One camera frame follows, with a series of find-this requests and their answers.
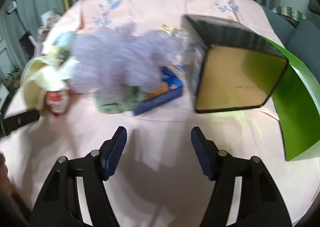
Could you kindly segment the red white patterned cloth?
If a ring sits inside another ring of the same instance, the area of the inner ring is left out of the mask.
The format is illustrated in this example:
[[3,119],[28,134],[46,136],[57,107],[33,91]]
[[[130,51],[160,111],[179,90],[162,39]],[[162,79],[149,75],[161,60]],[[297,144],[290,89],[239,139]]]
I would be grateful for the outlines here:
[[48,91],[46,93],[46,105],[55,116],[65,114],[69,106],[68,90]]

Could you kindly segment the green cloth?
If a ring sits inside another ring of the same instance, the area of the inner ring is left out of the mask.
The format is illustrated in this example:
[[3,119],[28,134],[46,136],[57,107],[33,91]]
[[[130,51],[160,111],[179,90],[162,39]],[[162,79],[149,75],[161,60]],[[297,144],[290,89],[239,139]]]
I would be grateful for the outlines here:
[[102,97],[101,91],[94,94],[95,105],[102,113],[118,114],[126,111],[134,111],[148,96],[147,92],[138,87],[127,87],[121,100],[110,101]]

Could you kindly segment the cream knitted towel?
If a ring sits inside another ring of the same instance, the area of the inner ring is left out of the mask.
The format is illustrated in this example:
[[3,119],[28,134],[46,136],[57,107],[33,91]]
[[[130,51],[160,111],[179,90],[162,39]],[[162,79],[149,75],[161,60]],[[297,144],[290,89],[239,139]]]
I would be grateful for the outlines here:
[[32,58],[24,68],[21,88],[25,105],[41,111],[46,105],[48,91],[68,90],[67,80],[75,64],[73,58],[67,58],[61,48],[53,47],[50,52]]

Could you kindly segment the blue tissue packet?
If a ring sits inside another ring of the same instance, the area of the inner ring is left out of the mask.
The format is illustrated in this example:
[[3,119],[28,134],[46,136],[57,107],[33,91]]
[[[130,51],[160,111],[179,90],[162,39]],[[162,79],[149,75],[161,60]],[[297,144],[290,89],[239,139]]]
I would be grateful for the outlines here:
[[134,116],[146,113],[183,95],[183,82],[168,67],[162,67],[162,87],[148,94],[146,99],[133,111]]

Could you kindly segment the purple mesh bath pouf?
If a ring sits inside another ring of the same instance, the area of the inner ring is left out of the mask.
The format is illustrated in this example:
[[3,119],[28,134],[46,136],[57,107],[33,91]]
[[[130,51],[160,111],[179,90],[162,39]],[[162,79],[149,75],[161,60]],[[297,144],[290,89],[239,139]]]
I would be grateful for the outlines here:
[[163,30],[135,36],[135,23],[116,29],[102,26],[77,36],[72,47],[76,65],[69,85],[76,93],[101,91],[110,102],[124,98],[129,87],[152,93],[161,88],[161,69],[180,52],[182,41]]

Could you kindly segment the pink printed tablecloth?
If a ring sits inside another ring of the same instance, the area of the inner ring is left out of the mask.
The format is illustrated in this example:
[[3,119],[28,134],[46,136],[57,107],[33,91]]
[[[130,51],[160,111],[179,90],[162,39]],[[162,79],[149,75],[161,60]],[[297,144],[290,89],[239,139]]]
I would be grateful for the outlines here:
[[[253,0],[119,0],[110,12],[112,27],[128,22],[144,32],[160,24],[177,26],[184,13],[239,19],[277,41],[267,16]],[[48,43],[61,33],[96,29],[106,0],[78,0],[54,27]],[[9,176],[29,207],[58,157],[83,157],[109,139],[119,126],[128,141],[115,175],[105,183],[121,226],[199,226],[213,190],[203,175],[190,140],[193,127],[236,157],[262,158],[297,222],[319,192],[319,158],[285,160],[279,122],[271,101],[261,109],[197,114],[190,95],[140,116],[104,114],[90,94],[72,94],[63,116],[50,113],[1,141]]]

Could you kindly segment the green cardboard box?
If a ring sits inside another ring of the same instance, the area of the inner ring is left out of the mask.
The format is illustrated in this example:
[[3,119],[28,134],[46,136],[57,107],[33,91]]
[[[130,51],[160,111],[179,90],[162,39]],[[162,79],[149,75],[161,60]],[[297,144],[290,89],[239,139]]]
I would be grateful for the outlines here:
[[272,94],[284,141],[286,161],[319,157],[319,83],[298,57],[266,40],[289,60]]

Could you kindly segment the black gold tin box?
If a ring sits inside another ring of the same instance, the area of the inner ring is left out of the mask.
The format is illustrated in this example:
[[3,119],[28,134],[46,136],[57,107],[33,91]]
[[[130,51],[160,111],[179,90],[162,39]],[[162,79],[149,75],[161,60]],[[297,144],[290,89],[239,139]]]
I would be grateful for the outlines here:
[[183,67],[196,113],[262,107],[289,60],[239,22],[185,14]]

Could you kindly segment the grey sofa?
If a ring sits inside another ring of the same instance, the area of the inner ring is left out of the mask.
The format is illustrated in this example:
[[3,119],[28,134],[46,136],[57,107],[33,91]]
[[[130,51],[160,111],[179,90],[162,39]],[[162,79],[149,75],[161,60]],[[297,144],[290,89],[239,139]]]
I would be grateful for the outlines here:
[[297,56],[319,55],[319,3],[317,0],[309,0],[308,10],[311,15],[302,20],[297,27],[292,26],[271,9],[263,7],[263,10],[285,48]]

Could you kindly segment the small cream tissue packet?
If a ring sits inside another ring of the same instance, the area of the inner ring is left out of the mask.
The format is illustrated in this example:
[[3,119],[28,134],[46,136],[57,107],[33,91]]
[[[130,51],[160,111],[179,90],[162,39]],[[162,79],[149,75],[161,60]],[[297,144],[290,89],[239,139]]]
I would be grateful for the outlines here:
[[180,39],[184,39],[185,36],[187,35],[186,31],[184,29],[182,29],[181,27],[160,24],[157,26],[157,29],[165,31],[169,35],[171,35],[173,37],[180,38]]

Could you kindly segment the striped cushion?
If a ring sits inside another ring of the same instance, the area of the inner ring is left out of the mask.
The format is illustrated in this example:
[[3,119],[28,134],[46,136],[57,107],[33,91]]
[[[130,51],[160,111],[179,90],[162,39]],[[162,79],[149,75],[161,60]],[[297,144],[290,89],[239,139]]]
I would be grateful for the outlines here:
[[287,20],[294,27],[297,27],[302,20],[306,19],[306,16],[302,12],[289,6],[278,6],[273,8],[272,11]]

